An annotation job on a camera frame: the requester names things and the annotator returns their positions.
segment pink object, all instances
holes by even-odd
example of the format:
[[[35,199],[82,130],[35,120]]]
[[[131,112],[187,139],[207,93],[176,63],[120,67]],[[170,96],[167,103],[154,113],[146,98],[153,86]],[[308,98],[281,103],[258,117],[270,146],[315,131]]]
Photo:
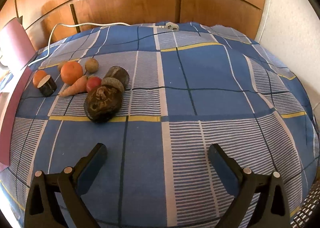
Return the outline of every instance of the pink object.
[[[32,71],[27,66],[0,93],[0,171],[10,164],[10,143],[14,118],[21,95]]]
[[[9,21],[0,31],[0,49],[13,75],[18,74],[36,53],[17,18]]]

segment bolt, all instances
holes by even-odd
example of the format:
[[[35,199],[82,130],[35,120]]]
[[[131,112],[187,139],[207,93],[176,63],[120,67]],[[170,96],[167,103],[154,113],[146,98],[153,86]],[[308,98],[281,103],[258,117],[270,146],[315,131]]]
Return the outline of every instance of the bolt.
[[[64,170],[63,170],[64,173],[66,174],[69,174],[72,172],[72,167],[66,167]]]
[[[42,171],[41,170],[38,170],[35,172],[35,176],[41,176],[42,175]]]
[[[245,168],[243,169],[243,172],[246,173],[246,174],[248,174],[248,175],[252,173],[251,169],[248,168],[248,167],[245,167]]]
[[[275,172],[273,172],[273,176],[278,178],[278,177],[280,177],[280,173],[275,171]]]

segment yellow stripe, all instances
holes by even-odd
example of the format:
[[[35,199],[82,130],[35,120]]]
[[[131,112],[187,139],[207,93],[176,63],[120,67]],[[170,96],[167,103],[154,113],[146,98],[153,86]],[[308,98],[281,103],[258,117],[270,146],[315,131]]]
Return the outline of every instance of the yellow stripe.
[[[205,43],[198,43],[198,44],[192,44],[192,45],[187,45],[183,47],[178,47],[178,50],[187,50],[187,49],[192,49],[192,48],[197,48],[197,47],[203,47],[203,46],[211,46],[211,45],[222,45],[217,42],[205,42]],[[170,49],[164,49],[161,50],[161,52],[169,52],[169,51],[175,51],[176,48],[170,48]]]
[[[79,58],[76,58],[76,59],[71,59],[71,60],[69,60],[69,61],[78,61],[79,60]],[[57,65],[59,65],[61,62],[59,62],[59,63],[57,63],[57,64],[53,64],[53,65],[50,65],[50,66],[45,66],[45,67],[40,67],[40,68],[38,68],[38,69],[45,69],[45,68],[49,68],[49,67],[53,67],[53,66],[57,66]]]
[[[297,116],[301,116],[301,115],[306,115],[306,112],[298,112],[298,113],[293,113],[293,114],[282,114],[282,118],[292,118],[292,117],[297,117]]]
[[[290,213],[290,217],[294,216],[299,210],[300,206],[297,206],[297,208]]]
[[[282,76],[282,77],[284,77],[284,78],[286,78],[286,79],[289,79],[289,80],[292,80],[292,79],[294,79],[294,78],[296,77],[295,75],[292,76],[292,77],[286,77],[286,76],[280,75],[280,74],[278,74],[278,76]]]
[[[126,116],[113,117],[109,122],[125,122]],[[90,121],[86,116],[50,116],[49,120],[66,120],[66,121]],[[151,121],[159,122],[160,116],[135,115],[129,116],[129,121]]]
[[[144,115],[136,115],[136,116],[129,116],[129,121],[152,121],[158,122],[160,121],[160,116],[144,116]]]
[[[0,183],[2,183],[2,186],[4,187],[4,189],[7,191],[8,195],[12,198],[13,201],[15,201],[15,203],[24,211],[26,211],[26,209],[19,204],[19,202],[12,196],[12,194],[10,194],[10,192],[8,191],[8,189],[4,186],[3,182],[0,180]]]

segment tablecloth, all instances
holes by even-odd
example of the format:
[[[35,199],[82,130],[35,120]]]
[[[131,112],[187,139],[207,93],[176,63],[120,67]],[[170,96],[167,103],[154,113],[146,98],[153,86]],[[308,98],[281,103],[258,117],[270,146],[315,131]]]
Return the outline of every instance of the tablecloth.
[[[32,74],[15,116],[0,187],[21,225],[34,173],[74,166],[98,142],[108,158],[82,200],[101,227],[214,227],[233,197],[207,157],[212,143],[255,173],[278,171],[291,216],[298,211],[316,175],[319,141],[295,74],[232,28],[186,23],[173,32],[155,25],[164,23],[94,28],[52,44],[49,58],[31,66],[58,88],[42,97]],[[86,94],[58,96],[66,88],[59,62],[84,68],[92,57],[100,64],[94,75],[114,65],[130,75],[122,109],[105,124],[85,116]]]

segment bed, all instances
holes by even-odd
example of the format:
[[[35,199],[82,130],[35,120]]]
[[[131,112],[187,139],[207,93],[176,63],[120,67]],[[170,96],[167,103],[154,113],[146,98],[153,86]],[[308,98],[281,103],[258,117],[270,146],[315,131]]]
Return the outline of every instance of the bed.
[[[35,172],[61,172],[98,142],[108,149],[107,162],[82,200],[101,227],[214,227],[233,197],[209,164],[212,143],[255,173],[278,171],[296,216],[319,165],[318,128],[299,79],[237,30],[193,22],[177,32],[155,27],[164,24],[90,29],[52,44],[50,56],[31,66],[58,88],[44,98],[31,75],[15,116],[10,166],[0,172],[22,226]],[[38,58],[46,54],[41,49]],[[57,65],[74,60],[84,67],[92,57],[100,64],[94,75],[114,65],[130,75],[122,109],[105,124],[85,116],[86,94],[58,96],[67,85]]]

